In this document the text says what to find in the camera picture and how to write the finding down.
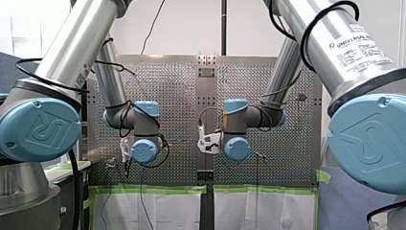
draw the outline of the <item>green tape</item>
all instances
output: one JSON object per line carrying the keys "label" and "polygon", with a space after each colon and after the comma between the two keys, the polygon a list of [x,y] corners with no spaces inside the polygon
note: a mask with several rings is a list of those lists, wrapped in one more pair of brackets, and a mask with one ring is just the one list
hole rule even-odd
{"label": "green tape", "polygon": [[317,171],[317,181],[328,184],[330,179],[331,179],[331,175],[328,174],[328,172],[324,172],[321,170]]}
{"label": "green tape", "polygon": [[268,194],[291,194],[311,196],[317,193],[317,189],[291,189],[278,186],[255,186],[255,185],[214,185],[217,194],[243,194],[248,192],[261,192]]}
{"label": "green tape", "polygon": [[83,210],[87,209],[90,205],[89,199],[83,201]]}
{"label": "green tape", "polygon": [[319,190],[314,197],[314,215],[313,215],[313,230],[319,229]]}
{"label": "green tape", "polygon": [[[91,194],[138,194],[141,192],[140,185],[114,185],[114,186],[91,186]],[[177,186],[162,187],[143,185],[143,194],[153,195],[200,195],[206,193],[205,186]]]}

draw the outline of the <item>white plastic sheet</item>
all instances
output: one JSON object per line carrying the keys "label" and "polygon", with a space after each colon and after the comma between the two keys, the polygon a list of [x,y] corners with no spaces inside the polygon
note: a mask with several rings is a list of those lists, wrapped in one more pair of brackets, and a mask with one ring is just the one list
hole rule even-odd
{"label": "white plastic sheet", "polygon": [[315,195],[215,194],[216,230],[313,230]]}
{"label": "white plastic sheet", "polygon": [[[150,229],[140,194],[112,194],[110,198],[108,197],[109,194],[95,197],[93,229]],[[154,230],[199,229],[200,194],[143,194],[143,201]]]}

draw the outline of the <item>cable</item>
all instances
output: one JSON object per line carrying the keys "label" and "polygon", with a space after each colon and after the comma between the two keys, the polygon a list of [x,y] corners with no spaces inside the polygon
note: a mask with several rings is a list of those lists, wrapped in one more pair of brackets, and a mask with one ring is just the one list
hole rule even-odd
{"label": "cable", "polygon": [[75,195],[75,211],[74,211],[74,220],[72,224],[73,230],[78,230],[79,228],[79,219],[80,219],[80,173],[78,168],[78,162],[75,157],[75,153],[73,149],[69,150],[69,158],[72,164],[72,174],[74,177],[74,195]]}
{"label": "cable", "polygon": [[24,74],[26,74],[26,75],[28,75],[28,76],[30,76],[30,77],[33,77],[33,78],[37,79],[38,81],[44,82],[44,83],[46,83],[46,84],[53,85],[53,86],[57,86],[57,87],[64,88],[64,89],[69,89],[69,90],[78,92],[78,93],[80,93],[80,94],[88,94],[88,93],[90,93],[90,91],[85,90],[85,89],[78,89],[78,88],[74,88],[74,87],[69,87],[69,86],[66,86],[66,85],[64,85],[64,84],[56,83],[56,82],[54,82],[54,81],[52,81],[52,80],[47,80],[47,79],[41,78],[40,76],[36,75],[35,73],[33,73],[33,72],[31,72],[31,71],[28,71],[27,69],[25,69],[25,68],[21,65],[22,63],[26,63],[26,62],[41,61],[41,60],[42,60],[42,58],[25,58],[25,59],[20,59],[20,60],[18,60],[18,61],[15,63],[15,67],[17,67],[17,69],[18,69],[19,71],[23,72]]}
{"label": "cable", "polygon": [[145,173],[146,173],[146,169],[143,168],[143,169],[141,170],[140,199],[141,199],[141,204],[143,205],[144,211],[146,212],[149,226],[151,227],[151,230],[153,230],[153,225],[152,225],[151,219],[149,218],[149,214],[148,214],[148,211],[147,211],[147,207],[146,207],[146,205],[144,204],[144,199],[143,199],[143,182],[144,182]]}
{"label": "cable", "polygon": [[102,213],[104,212],[104,208],[105,208],[107,201],[110,199],[110,197],[112,195],[110,184],[108,184],[107,186],[108,186],[109,194],[108,194],[107,199],[104,201],[104,203],[101,207],[101,220],[104,223],[104,230],[107,230],[107,221],[105,221],[104,215]]}
{"label": "cable", "polygon": [[157,165],[153,165],[153,166],[148,166],[148,165],[140,164],[143,168],[146,168],[146,169],[155,169],[155,168],[158,168],[158,167],[160,167],[161,165],[163,165],[163,164],[168,160],[169,155],[170,155],[169,144],[168,144],[168,142],[167,142],[165,139],[162,139],[162,141],[164,142],[164,147],[167,147],[167,155],[165,156],[165,158],[164,158],[160,163],[158,163]]}
{"label": "cable", "polygon": [[0,105],[2,105],[6,101],[7,96],[0,97]]}
{"label": "cable", "polygon": [[313,71],[314,73],[316,73],[316,70],[314,69],[313,66],[310,65],[310,62],[307,60],[307,57],[305,56],[306,53],[306,49],[305,49],[305,45],[307,44],[307,41],[310,37],[311,31],[313,30],[313,28],[317,25],[317,23],[323,19],[323,17],[325,17],[329,12],[332,12],[334,10],[336,10],[337,7],[339,6],[350,6],[354,9],[355,11],[355,20],[358,21],[359,20],[359,8],[358,5],[356,5],[354,2],[351,1],[340,1],[340,2],[336,2],[334,4],[332,4],[331,6],[319,11],[316,16],[314,17],[314,19],[310,22],[310,24],[308,24],[308,26],[306,27],[306,29],[304,30],[304,35],[302,37],[302,41],[301,41],[301,56],[302,56],[302,60],[304,61],[304,65],[311,71]]}
{"label": "cable", "polygon": [[262,108],[263,106],[266,107],[266,105],[265,105],[265,104],[257,104],[257,103],[255,103],[255,104],[253,104],[253,105],[251,105],[251,106],[254,107],[254,108],[256,108],[256,109],[258,109],[261,113],[264,113],[264,114],[266,115],[266,117],[268,118],[268,121],[269,121],[269,128],[268,128],[268,129],[264,130],[264,129],[258,128],[258,130],[259,130],[259,131],[263,131],[263,132],[268,132],[268,131],[270,131],[271,128],[274,126],[274,124],[273,124],[273,122],[272,122],[271,116]]}
{"label": "cable", "polygon": [[293,80],[292,82],[290,82],[285,88],[280,89],[280,90],[275,91],[275,92],[272,92],[272,93],[269,93],[269,94],[264,94],[264,95],[262,95],[261,97],[266,98],[266,97],[269,97],[269,96],[272,96],[272,95],[276,95],[276,94],[279,94],[279,93],[281,93],[281,92],[284,92],[284,91],[289,90],[293,85],[296,84],[296,82],[298,82],[298,80],[299,80],[299,78],[300,78],[300,76],[301,76],[301,73],[302,73],[302,72],[300,72],[299,75],[298,75],[298,77],[296,77],[295,80]]}
{"label": "cable", "polygon": [[274,17],[274,13],[273,13],[272,1],[270,1],[270,4],[269,4],[268,9],[269,9],[269,17],[271,18],[271,22],[272,22],[272,24],[274,25],[274,27],[275,27],[279,32],[281,32],[283,35],[285,35],[286,37],[289,37],[289,38],[292,39],[292,40],[296,40],[296,38],[295,38],[294,35],[289,34],[286,30],[284,30],[283,28],[281,28],[281,27],[278,25],[277,21],[275,21],[275,17]]}
{"label": "cable", "polygon": [[153,21],[152,21],[152,25],[151,25],[151,28],[149,29],[149,33],[148,33],[146,39],[144,40],[144,46],[143,46],[143,50],[141,51],[141,55],[143,55],[143,54],[144,54],[144,51],[146,50],[147,41],[148,41],[149,37],[150,37],[151,34],[152,34],[153,28],[154,28],[154,26],[155,26],[156,19],[158,19],[159,13],[161,12],[161,9],[162,9],[162,7],[164,6],[164,3],[165,3],[166,1],[167,1],[167,0],[162,0],[161,5],[159,6],[158,12],[156,13],[155,18],[154,18]]}
{"label": "cable", "polygon": [[122,133],[122,130],[125,128],[124,122],[128,116],[128,112],[134,106],[134,103],[132,101],[127,101],[127,103],[128,103],[128,107],[122,111],[122,114],[120,114],[119,136],[121,138],[125,138],[131,132],[131,129],[130,129],[126,134]]}
{"label": "cable", "polygon": [[103,43],[102,43],[102,47],[105,46],[108,42],[113,42],[114,38],[113,37],[109,37],[107,38]]}
{"label": "cable", "polygon": [[199,123],[200,126],[203,125],[203,123],[202,123],[202,116],[203,116],[203,114],[204,114],[207,110],[218,110],[218,111],[221,111],[221,112],[224,111],[223,109],[217,108],[217,107],[206,107],[205,109],[203,109],[203,110],[200,112],[200,115],[199,115],[198,123]]}

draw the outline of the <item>metal bracket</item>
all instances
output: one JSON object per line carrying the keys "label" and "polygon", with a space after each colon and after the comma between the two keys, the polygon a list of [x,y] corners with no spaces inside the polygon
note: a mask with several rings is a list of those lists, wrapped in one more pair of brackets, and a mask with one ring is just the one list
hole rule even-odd
{"label": "metal bracket", "polygon": [[199,68],[199,78],[214,78],[214,68]]}
{"label": "metal bracket", "polygon": [[197,171],[197,180],[214,180],[214,171]]}

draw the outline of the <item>vertical metal post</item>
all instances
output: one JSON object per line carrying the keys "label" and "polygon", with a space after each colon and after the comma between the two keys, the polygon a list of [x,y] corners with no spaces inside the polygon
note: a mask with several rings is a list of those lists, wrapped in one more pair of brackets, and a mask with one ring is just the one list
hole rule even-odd
{"label": "vertical metal post", "polygon": [[227,55],[227,0],[221,0],[221,55]]}

